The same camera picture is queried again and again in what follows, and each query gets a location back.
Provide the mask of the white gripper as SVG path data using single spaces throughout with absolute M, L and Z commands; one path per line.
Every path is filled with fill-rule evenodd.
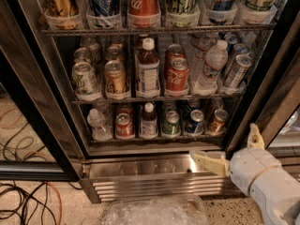
M 232 182 L 248 196 L 255 179 L 269 169 L 280 168 L 281 163 L 268 151 L 263 150 L 263 136 L 254 123 L 250 124 L 247 147 L 234 153 L 231 161 L 220 151 L 192 150 L 189 154 L 195 163 L 210 172 L 219 176 L 230 176 Z

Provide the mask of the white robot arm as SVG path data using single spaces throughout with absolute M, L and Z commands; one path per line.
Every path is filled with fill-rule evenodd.
M 230 177 L 259 206 L 264 225 L 300 225 L 300 183 L 264 149 L 263 137 L 254 123 L 250 124 L 247 147 L 230 160 L 224 152 L 192 150 L 189 154 L 210 172 Z

